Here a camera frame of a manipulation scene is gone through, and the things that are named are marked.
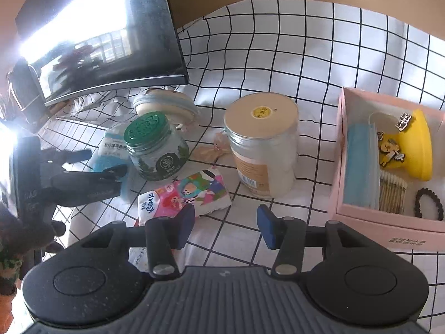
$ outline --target black hair tie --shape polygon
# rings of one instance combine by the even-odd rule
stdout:
[[[439,197],[437,197],[437,195],[431,191],[428,188],[420,188],[420,190],[417,191],[416,194],[416,202],[414,204],[414,214],[416,217],[420,217],[422,218],[422,213],[420,212],[420,197],[422,197],[423,195],[427,195],[429,196],[434,203],[436,204],[437,207],[437,220],[438,221],[443,221],[444,219],[444,207],[442,206],[442,203],[439,199]]]

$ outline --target blue face mask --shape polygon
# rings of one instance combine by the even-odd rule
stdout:
[[[375,125],[348,127],[343,202],[370,209],[379,207],[380,167]]]

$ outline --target pink box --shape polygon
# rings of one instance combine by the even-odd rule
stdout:
[[[369,115],[363,114],[364,112],[383,112],[398,117],[404,111],[410,112],[415,109],[423,111],[430,129],[433,150],[433,177],[431,181],[421,182],[413,178],[403,177],[409,184],[404,215],[344,204],[343,189],[346,171],[348,121],[353,123],[365,122],[364,119],[367,119],[365,117]],[[445,205],[444,118],[445,113],[439,110],[404,99],[358,89],[343,88],[337,113],[335,175],[331,204],[328,210],[332,219],[347,224],[385,247],[445,251],[445,221],[417,218],[413,211],[415,193],[422,187],[430,188]],[[421,200],[421,208],[429,208],[423,202]]]

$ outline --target yellow round sticker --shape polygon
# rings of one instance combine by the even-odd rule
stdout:
[[[271,114],[272,114],[272,109],[270,109],[269,107],[257,107],[254,110],[252,110],[252,115],[258,119],[267,118]]]

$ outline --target jar with green lid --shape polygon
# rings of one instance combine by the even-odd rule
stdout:
[[[189,157],[187,143],[161,112],[137,118],[125,130],[124,141],[133,164],[148,181],[171,177]]]

